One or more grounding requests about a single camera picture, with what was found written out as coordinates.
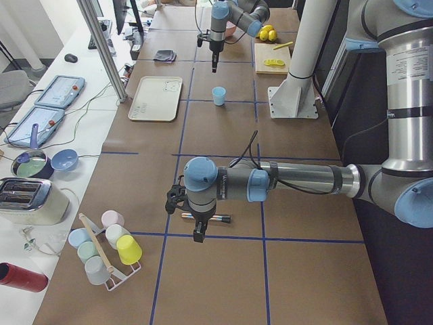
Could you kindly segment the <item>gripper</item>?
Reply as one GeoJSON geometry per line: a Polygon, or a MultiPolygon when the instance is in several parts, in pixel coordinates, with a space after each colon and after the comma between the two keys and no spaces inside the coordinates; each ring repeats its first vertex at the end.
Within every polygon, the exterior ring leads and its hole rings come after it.
{"type": "Polygon", "coordinates": [[[210,30],[209,33],[209,48],[212,51],[212,73],[217,71],[219,63],[219,53],[223,51],[225,44],[225,33],[220,31],[210,30]]]}
{"type": "Polygon", "coordinates": [[[193,230],[193,241],[203,242],[206,234],[206,221],[216,213],[217,201],[211,200],[204,204],[199,204],[188,200],[189,207],[191,208],[191,214],[196,220],[196,225],[193,230]]]}

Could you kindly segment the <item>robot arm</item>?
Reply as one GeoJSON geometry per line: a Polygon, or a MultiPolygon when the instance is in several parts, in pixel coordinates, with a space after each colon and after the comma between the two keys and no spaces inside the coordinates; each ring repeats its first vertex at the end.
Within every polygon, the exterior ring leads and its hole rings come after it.
{"type": "Polygon", "coordinates": [[[255,37],[269,17],[270,10],[266,1],[216,1],[211,8],[210,31],[206,36],[212,52],[212,72],[217,72],[228,22],[255,37]]]}
{"type": "MultiPolygon", "coordinates": [[[[216,1],[210,31],[198,35],[198,47],[210,43],[212,72],[223,50],[224,28],[230,21],[252,37],[269,18],[264,1],[216,1]]],[[[313,103],[316,64],[339,1],[305,1],[292,63],[286,79],[268,88],[271,118],[306,117],[313,103]]],[[[432,1],[349,1],[345,34],[347,51],[386,53],[387,111],[379,125],[388,126],[388,158],[378,165],[258,164],[243,159],[219,167],[206,157],[184,167],[180,197],[167,194],[166,211],[190,211],[195,219],[193,240],[203,242],[217,200],[262,202],[278,185],[309,194],[345,194],[360,198],[418,228],[432,228],[432,1]]]]}

